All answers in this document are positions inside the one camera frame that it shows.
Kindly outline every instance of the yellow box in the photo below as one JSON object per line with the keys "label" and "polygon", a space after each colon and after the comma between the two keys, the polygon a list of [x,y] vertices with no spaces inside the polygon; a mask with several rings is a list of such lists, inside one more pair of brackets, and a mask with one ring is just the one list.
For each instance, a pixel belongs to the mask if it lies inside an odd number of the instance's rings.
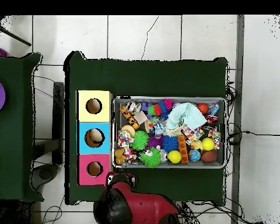
{"label": "yellow box", "polygon": [[80,122],[111,121],[112,94],[109,91],[78,90],[77,97],[79,98]]}

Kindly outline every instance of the yellow ball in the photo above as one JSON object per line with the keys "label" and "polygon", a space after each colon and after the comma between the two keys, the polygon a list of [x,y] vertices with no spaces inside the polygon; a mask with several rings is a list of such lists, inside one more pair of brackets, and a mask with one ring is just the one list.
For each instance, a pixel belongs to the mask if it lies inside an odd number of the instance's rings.
{"label": "yellow ball", "polygon": [[179,151],[177,150],[173,150],[170,151],[168,153],[168,159],[172,162],[172,163],[178,163],[181,160],[181,154]]}
{"label": "yellow ball", "polygon": [[206,151],[211,151],[215,147],[215,143],[213,142],[213,140],[211,138],[204,138],[202,140],[202,144],[203,144],[203,148]]}

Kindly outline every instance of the stacked cubes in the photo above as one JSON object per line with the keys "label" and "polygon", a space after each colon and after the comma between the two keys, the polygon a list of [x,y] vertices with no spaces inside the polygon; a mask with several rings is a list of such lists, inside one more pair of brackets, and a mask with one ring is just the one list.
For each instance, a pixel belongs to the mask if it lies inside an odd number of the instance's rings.
{"label": "stacked cubes", "polygon": [[109,91],[76,91],[77,184],[103,185],[111,170]]}

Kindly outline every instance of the blue box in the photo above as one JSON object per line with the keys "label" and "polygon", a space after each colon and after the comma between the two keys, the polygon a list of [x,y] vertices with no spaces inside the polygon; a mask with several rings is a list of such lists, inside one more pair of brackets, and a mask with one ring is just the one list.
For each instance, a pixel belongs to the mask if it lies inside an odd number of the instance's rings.
{"label": "blue box", "polygon": [[[79,150],[77,153],[81,155],[88,155],[88,154],[110,154],[110,123],[108,122],[79,122]],[[96,148],[91,148],[85,142],[85,134],[88,130],[91,129],[98,129],[104,135],[104,141],[102,144]]]}

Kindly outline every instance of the yellow duck toy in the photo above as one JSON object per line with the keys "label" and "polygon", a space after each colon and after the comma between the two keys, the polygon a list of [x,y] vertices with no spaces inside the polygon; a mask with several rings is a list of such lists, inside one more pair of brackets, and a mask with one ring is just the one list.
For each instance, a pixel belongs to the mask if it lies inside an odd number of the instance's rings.
{"label": "yellow duck toy", "polygon": [[191,142],[191,149],[200,149],[201,151],[204,150],[203,144],[200,140]]}

